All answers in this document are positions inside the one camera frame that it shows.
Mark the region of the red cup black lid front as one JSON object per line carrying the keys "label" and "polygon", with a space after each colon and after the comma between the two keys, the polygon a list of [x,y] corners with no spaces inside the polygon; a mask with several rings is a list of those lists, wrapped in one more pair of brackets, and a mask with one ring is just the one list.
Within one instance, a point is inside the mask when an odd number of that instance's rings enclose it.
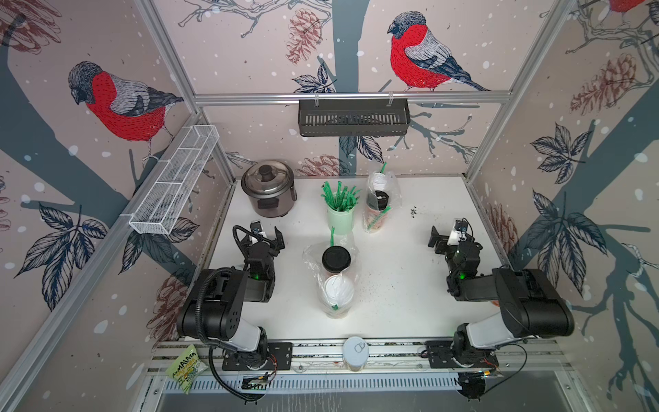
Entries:
{"label": "red cup black lid front", "polygon": [[[384,210],[387,206],[389,206],[390,203],[390,196],[387,192],[369,192],[368,197],[367,197],[367,207],[365,209],[365,213],[363,216],[363,223],[365,230],[367,230],[367,225],[369,221],[379,213],[379,211]],[[386,218],[388,214],[383,218],[383,220],[380,222],[380,228],[384,225]]]}

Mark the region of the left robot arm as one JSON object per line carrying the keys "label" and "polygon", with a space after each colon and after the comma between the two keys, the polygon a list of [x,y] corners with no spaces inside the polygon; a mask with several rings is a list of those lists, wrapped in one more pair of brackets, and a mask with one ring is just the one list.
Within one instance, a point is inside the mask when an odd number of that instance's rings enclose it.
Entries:
{"label": "left robot arm", "polygon": [[283,233],[268,238],[260,221],[232,228],[243,266],[206,269],[188,293],[177,317],[180,336],[224,351],[225,371],[273,370],[279,353],[264,328],[242,319],[245,302],[267,303],[276,286],[275,258],[285,248]]}

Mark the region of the red cup black lid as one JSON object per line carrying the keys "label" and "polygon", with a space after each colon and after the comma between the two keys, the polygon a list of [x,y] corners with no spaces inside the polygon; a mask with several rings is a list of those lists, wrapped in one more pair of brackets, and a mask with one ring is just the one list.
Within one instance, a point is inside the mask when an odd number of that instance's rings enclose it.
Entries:
{"label": "red cup black lid", "polygon": [[[367,230],[367,225],[369,221],[379,213],[379,211],[384,210],[387,206],[389,206],[390,203],[390,196],[387,192],[369,192],[368,197],[367,197],[367,207],[365,209],[365,213],[363,216],[363,223],[365,230]],[[388,214],[383,218],[383,220],[380,222],[380,228],[384,225],[386,218]]]}
{"label": "red cup black lid", "polygon": [[321,263],[328,273],[338,275],[351,265],[352,256],[347,248],[332,245],[324,251]]}

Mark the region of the clear plastic carrier bag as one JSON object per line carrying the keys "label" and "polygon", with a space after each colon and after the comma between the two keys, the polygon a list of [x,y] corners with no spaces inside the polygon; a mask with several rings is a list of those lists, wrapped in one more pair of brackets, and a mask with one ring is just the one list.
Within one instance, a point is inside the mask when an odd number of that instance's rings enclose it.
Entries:
{"label": "clear plastic carrier bag", "polygon": [[369,170],[366,190],[363,228],[367,233],[377,233],[386,225],[393,211],[403,203],[398,179],[389,170],[387,162]]}

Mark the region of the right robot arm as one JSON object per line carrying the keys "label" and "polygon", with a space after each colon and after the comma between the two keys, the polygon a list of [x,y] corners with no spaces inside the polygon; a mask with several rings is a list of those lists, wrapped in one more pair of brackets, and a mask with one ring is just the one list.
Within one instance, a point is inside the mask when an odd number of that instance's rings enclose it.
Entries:
{"label": "right robot arm", "polygon": [[444,256],[447,292],[458,302],[496,302],[499,312],[458,326],[452,342],[427,343],[433,368],[454,362],[458,367],[495,367],[495,350],[527,338],[570,336],[574,317],[545,273],[508,267],[480,274],[482,245],[466,219],[456,220],[451,233],[431,229],[428,246]]}

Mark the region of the yellow cup white lid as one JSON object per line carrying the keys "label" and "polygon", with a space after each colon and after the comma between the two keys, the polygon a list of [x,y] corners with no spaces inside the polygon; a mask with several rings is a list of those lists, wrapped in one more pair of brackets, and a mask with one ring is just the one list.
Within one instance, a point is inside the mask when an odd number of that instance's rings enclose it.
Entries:
{"label": "yellow cup white lid", "polygon": [[340,318],[348,314],[355,299],[355,283],[345,275],[330,276],[322,286],[322,302],[326,314]]}

